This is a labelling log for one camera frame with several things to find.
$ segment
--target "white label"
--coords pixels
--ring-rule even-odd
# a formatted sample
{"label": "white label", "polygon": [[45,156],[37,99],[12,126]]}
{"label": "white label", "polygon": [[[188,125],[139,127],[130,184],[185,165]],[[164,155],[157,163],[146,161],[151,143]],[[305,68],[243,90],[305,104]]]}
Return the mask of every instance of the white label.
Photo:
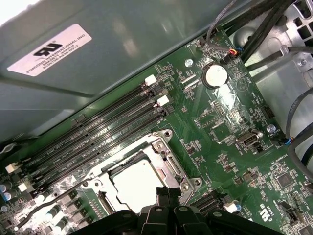
{"label": "white label", "polygon": [[79,24],[73,24],[7,69],[35,77],[91,41]]}

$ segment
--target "cable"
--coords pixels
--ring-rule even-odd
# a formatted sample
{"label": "cable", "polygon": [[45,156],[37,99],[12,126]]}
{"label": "cable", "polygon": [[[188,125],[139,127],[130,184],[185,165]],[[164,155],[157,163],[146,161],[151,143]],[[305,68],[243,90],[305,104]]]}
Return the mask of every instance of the cable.
{"label": "cable", "polygon": [[207,34],[206,34],[206,42],[207,44],[217,50],[222,50],[222,51],[229,51],[229,48],[227,47],[222,47],[219,45],[216,45],[214,43],[211,42],[211,34],[213,32],[213,29],[215,28],[215,26],[218,24],[218,22],[221,20],[221,18],[226,14],[226,12],[236,3],[237,0],[232,0],[221,12],[220,14],[218,14],[218,16],[216,17],[216,19],[214,20],[214,22],[211,24]]}
{"label": "cable", "polygon": [[313,156],[313,143],[303,155],[303,158],[301,159],[302,164],[307,166],[312,156]]}
{"label": "cable", "polygon": [[77,185],[75,185],[74,187],[72,187],[71,189],[69,189],[68,191],[64,192],[63,194],[61,194],[60,196],[54,198],[52,201],[50,202],[46,202],[41,204],[40,206],[36,207],[35,209],[33,209],[28,215],[27,217],[21,222],[19,223],[17,226],[14,227],[14,230],[17,231],[18,229],[20,229],[23,225],[25,225],[30,219],[31,217],[34,215],[34,213],[36,213],[37,211],[41,210],[44,207],[48,207],[50,205],[52,205],[53,203],[56,203],[57,201],[61,200],[62,198],[64,198],[66,195],[69,195],[71,192],[73,192],[75,189],[77,189],[78,187],[80,187],[80,185],[90,181],[91,179],[85,179],[82,182],[78,183]]}
{"label": "cable", "polygon": [[295,149],[301,143],[303,143],[306,139],[313,135],[313,122],[308,125],[303,131],[300,132],[299,135],[294,138],[291,145],[289,145],[287,149],[287,154],[293,161],[293,163],[298,167],[298,169],[308,177],[309,181],[313,182],[313,173],[311,173],[300,161],[298,158]]}
{"label": "cable", "polygon": [[[313,54],[313,47],[289,47],[288,49],[289,49],[289,52],[296,52],[296,53],[297,52],[303,52],[303,53]],[[263,60],[255,63],[255,64],[247,66],[247,70],[248,71],[256,70],[260,67],[263,67],[269,63],[274,62],[275,60],[279,59],[282,56],[283,56],[283,54],[281,51],[275,52],[274,54],[264,58]]]}
{"label": "cable", "polygon": [[291,5],[293,0],[283,0],[276,3],[266,18],[263,20],[259,28],[251,36],[250,40],[244,46],[244,52],[241,55],[242,61],[245,63],[251,55],[259,48],[264,39],[268,36],[279,18]]}
{"label": "cable", "polygon": [[291,122],[292,118],[295,114],[295,111],[299,107],[300,103],[304,100],[305,97],[308,95],[313,94],[313,88],[308,89],[306,92],[301,94],[292,104],[292,106],[289,109],[288,117],[287,117],[287,124],[286,124],[286,138],[288,139],[290,137],[290,129],[291,129]]}
{"label": "cable", "polygon": [[252,7],[250,10],[246,11],[237,18],[225,24],[223,28],[224,29],[229,28],[229,30],[226,31],[227,36],[232,35],[238,29],[248,24],[251,20],[254,20],[255,18],[261,16],[265,12],[271,10],[275,6],[275,3],[276,2],[273,0],[263,1],[262,3]]}

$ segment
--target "gray cable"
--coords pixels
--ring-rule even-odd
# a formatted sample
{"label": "gray cable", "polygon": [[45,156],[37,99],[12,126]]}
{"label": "gray cable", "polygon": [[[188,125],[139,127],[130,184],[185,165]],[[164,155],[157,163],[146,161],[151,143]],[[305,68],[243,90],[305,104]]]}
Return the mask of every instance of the gray cable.
{"label": "gray cable", "polygon": [[226,12],[236,3],[237,0],[232,0],[221,12],[218,14],[214,22],[211,24],[207,34],[206,34],[206,42],[207,44],[217,50],[223,50],[223,51],[229,51],[229,48],[221,47],[219,45],[216,45],[211,42],[211,34],[215,26],[218,24],[218,22],[221,20],[221,18],[226,14]]}
{"label": "gray cable", "polygon": [[287,139],[290,138],[291,122],[292,122],[293,116],[297,108],[299,107],[300,103],[304,100],[304,98],[310,94],[313,94],[313,88],[310,88],[306,92],[301,94],[290,107],[288,117],[287,117],[287,124],[286,124],[286,138]]}
{"label": "gray cable", "polygon": [[310,172],[300,161],[298,158],[295,149],[297,146],[299,146],[301,143],[303,143],[305,140],[307,140],[309,137],[313,135],[313,122],[308,125],[303,131],[300,132],[299,135],[294,138],[291,145],[289,145],[287,154],[293,161],[293,163],[297,166],[297,168],[308,177],[309,181],[313,182],[313,173]]}

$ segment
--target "black dimm slot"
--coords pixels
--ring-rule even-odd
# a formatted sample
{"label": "black dimm slot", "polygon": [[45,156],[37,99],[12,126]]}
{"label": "black dimm slot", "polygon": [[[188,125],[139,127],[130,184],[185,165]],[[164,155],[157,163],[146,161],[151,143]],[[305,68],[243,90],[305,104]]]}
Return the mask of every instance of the black dimm slot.
{"label": "black dimm slot", "polygon": [[153,106],[146,106],[144,109],[140,110],[140,113],[136,114],[136,116],[133,117],[132,119],[127,120],[122,125],[117,126],[115,129],[112,129],[112,131],[104,134],[103,136],[101,136],[101,138],[95,140],[94,142],[88,143],[84,148],[80,149],[78,153],[74,152],[74,153],[70,154],[69,156],[66,156],[66,158],[63,158],[56,165],[53,165],[51,168],[49,168],[48,171],[41,173],[39,179],[50,174],[51,171],[59,170],[60,168],[62,168],[64,166],[64,163],[66,163],[68,160],[70,160],[75,155],[81,156],[81,155],[86,154],[89,151],[90,147],[96,148],[97,146],[101,145],[105,140],[107,140],[109,137],[119,133],[120,131],[127,128],[128,126],[133,125],[134,123],[136,123],[137,121],[142,119],[142,117],[144,117],[145,115],[148,115],[149,113],[152,113],[152,112],[154,112],[154,107]]}
{"label": "black dimm slot", "polygon": [[129,105],[126,109],[122,110],[121,112],[119,112],[118,114],[115,114],[114,116],[112,116],[111,118],[109,118],[108,120],[106,120],[104,123],[102,123],[101,125],[97,125],[95,126],[93,129],[89,129],[89,132],[86,133],[82,133],[80,136],[78,136],[78,139],[76,140],[70,140],[66,143],[66,145],[64,145],[63,148],[58,149],[57,151],[55,151],[53,154],[48,155],[48,156],[44,156],[41,160],[39,160],[38,162],[36,162],[35,164],[31,165],[31,166],[25,166],[26,168],[28,168],[28,171],[31,171],[31,169],[36,170],[37,167],[40,167],[40,165],[42,164],[49,164],[52,161],[54,161],[53,157],[55,157],[56,155],[60,156],[62,154],[65,154],[68,149],[66,147],[70,147],[72,145],[80,145],[82,144],[85,140],[85,138],[88,135],[93,135],[95,133],[97,133],[98,131],[100,131],[101,129],[103,129],[105,126],[110,126],[112,125],[114,122],[116,122],[117,120],[121,119],[124,116],[128,116],[129,114],[131,114],[133,111],[135,111],[139,106],[144,105],[145,103],[147,103],[147,98],[146,97],[142,97],[139,100],[137,100],[135,103],[132,103],[131,105]]}
{"label": "black dimm slot", "polygon": [[[91,122],[93,122],[94,120],[96,120],[97,118],[101,117],[103,114],[114,111],[115,109],[117,109],[122,104],[130,101],[131,99],[133,99],[134,97],[139,95],[141,92],[143,92],[143,88],[141,86],[137,87],[136,89],[132,90],[130,93],[126,94],[125,96],[119,98],[117,101],[110,104],[104,110],[96,113],[95,115],[93,115],[90,118],[83,120],[79,126],[75,126],[73,129],[69,130],[68,132],[66,132],[65,134],[60,136],[59,138],[52,141],[50,144],[48,144],[48,146],[41,148],[40,150],[38,150],[37,152],[35,152],[32,155],[37,158],[37,157],[40,157],[41,155],[46,154],[46,152],[48,152],[48,151],[52,151],[53,148],[61,145],[65,139],[73,136],[76,132],[78,132],[79,129],[81,129],[82,125],[88,125]],[[26,157],[26,158],[27,158],[26,160],[24,160],[24,161],[22,160],[22,163],[29,161],[29,158],[28,157]]]}
{"label": "black dimm slot", "polygon": [[52,184],[62,180],[63,178],[67,177],[68,175],[70,175],[74,170],[90,163],[96,156],[98,156],[101,153],[105,153],[110,151],[111,149],[117,147],[118,145],[120,145],[121,143],[123,143],[129,136],[134,135],[135,133],[144,130],[145,128],[147,128],[147,126],[150,126],[152,123],[154,123],[155,121],[159,120],[161,117],[163,117],[164,114],[159,114],[157,116],[152,116],[149,119],[147,119],[144,123],[141,123],[140,125],[138,125],[136,128],[132,129],[130,132],[128,132],[126,135],[122,135],[122,138],[120,140],[118,140],[117,142],[112,142],[111,144],[109,144],[109,146],[104,146],[103,149],[100,149],[100,151],[98,151],[97,153],[95,153],[94,155],[91,155],[89,157],[87,157],[84,161],[82,162],[77,162],[74,163],[74,165],[72,165],[69,169],[67,169],[66,171],[63,172],[63,174],[61,176],[58,176],[56,179],[53,179],[50,182],[44,182],[42,185],[39,186],[39,188],[42,188],[43,190],[46,190],[48,187],[50,187]]}

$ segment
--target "integrated circuit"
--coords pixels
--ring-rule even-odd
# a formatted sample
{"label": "integrated circuit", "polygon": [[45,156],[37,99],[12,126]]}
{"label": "integrated circuit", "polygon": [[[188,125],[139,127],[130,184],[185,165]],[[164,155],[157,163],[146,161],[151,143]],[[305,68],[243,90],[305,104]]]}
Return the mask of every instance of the integrated circuit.
{"label": "integrated circuit", "polygon": [[308,225],[307,227],[299,230],[300,235],[312,235],[313,234],[313,228],[311,225]]}
{"label": "integrated circuit", "polygon": [[285,173],[282,176],[278,177],[277,181],[282,188],[285,188],[292,183],[292,177],[288,173]]}

